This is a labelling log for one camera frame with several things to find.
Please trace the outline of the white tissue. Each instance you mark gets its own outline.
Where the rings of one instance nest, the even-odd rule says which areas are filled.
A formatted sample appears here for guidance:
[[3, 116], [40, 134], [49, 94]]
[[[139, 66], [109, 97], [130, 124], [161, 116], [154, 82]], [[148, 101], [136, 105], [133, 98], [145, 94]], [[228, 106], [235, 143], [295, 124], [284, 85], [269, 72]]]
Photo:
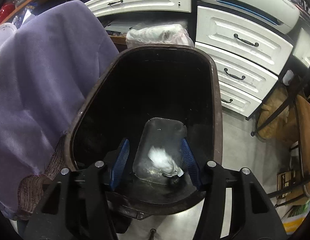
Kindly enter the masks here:
[[173, 158], [166, 153], [164, 148], [152, 146], [148, 152], [148, 158], [154, 168], [159, 170], [166, 177], [181, 177], [184, 171], [176, 164]]

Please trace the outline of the dark brown trash bin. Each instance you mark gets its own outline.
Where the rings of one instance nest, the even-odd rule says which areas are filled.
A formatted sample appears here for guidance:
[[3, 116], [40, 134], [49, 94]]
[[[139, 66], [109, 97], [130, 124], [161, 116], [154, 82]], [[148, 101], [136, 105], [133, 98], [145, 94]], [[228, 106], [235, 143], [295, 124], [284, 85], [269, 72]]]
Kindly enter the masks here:
[[[116, 189], [110, 172], [124, 138], [129, 157]], [[172, 215], [198, 204], [204, 193], [189, 173], [168, 178], [154, 171], [149, 149], [164, 148], [183, 170], [186, 138], [200, 168], [222, 161], [222, 106], [217, 68], [205, 52], [188, 46], [152, 45], [120, 53], [88, 94], [64, 144], [71, 170], [102, 160], [109, 167], [107, 198], [135, 219]]]

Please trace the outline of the white lower small drawer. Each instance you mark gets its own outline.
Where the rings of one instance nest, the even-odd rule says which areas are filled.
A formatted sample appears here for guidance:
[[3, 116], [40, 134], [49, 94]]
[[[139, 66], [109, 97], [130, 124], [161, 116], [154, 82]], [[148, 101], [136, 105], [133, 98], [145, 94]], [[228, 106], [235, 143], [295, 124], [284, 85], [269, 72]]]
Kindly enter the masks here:
[[262, 103], [255, 96], [226, 83], [219, 82], [219, 86], [222, 106], [245, 117], [249, 117]]

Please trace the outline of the white middle small drawer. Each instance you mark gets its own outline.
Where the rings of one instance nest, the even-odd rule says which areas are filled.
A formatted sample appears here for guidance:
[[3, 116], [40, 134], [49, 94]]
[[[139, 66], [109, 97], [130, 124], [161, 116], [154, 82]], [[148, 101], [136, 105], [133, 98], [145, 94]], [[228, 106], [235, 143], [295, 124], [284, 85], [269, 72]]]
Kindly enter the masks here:
[[195, 47], [207, 53], [215, 62], [220, 81], [263, 100], [278, 81], [278, 77], [261, 66], [226, 50], [200, 42]]

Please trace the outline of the purple floral tablecloth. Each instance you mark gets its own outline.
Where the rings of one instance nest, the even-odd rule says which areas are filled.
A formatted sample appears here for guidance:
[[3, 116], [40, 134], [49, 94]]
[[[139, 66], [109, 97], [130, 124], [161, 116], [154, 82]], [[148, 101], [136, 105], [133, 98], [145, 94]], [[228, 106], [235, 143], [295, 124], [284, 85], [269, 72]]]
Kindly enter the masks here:
[[55, 152], [118, 50], [81, 1], [49, 9], [0, 46], [0, 211], [28, 218], [44, 180], [63, 168]]

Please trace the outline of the white plastic bag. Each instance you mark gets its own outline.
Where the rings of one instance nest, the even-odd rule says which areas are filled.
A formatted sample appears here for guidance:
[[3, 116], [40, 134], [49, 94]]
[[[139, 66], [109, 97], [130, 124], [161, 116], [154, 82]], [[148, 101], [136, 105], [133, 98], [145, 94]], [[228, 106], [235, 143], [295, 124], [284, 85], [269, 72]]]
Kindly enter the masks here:
[[188, 31], [181, 24], [177, 23], [131, 29], [126, 34], [126, 44], [128, 48], [148, 44], [194, 46]]

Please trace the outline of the round wooden stool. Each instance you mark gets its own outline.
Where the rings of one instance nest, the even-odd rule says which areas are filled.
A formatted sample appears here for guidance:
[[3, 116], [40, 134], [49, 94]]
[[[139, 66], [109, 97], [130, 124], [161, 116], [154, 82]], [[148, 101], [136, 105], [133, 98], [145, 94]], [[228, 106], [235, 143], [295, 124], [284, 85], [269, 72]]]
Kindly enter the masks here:
[[299, 128], [299, 148], [303, 178], [310, 177], [310, 103], [305, 98], [296, 96], [296, 109]]

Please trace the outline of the red ceramic vase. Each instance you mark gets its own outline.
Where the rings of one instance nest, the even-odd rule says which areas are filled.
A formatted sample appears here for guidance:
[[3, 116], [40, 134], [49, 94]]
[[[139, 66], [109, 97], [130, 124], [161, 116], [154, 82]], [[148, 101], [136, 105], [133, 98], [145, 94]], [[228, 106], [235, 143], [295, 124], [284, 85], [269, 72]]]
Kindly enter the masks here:
[[12, 2], [5, 3], [0, 9], [0, 24], [2, 21], [15, 10], [15, 5]]

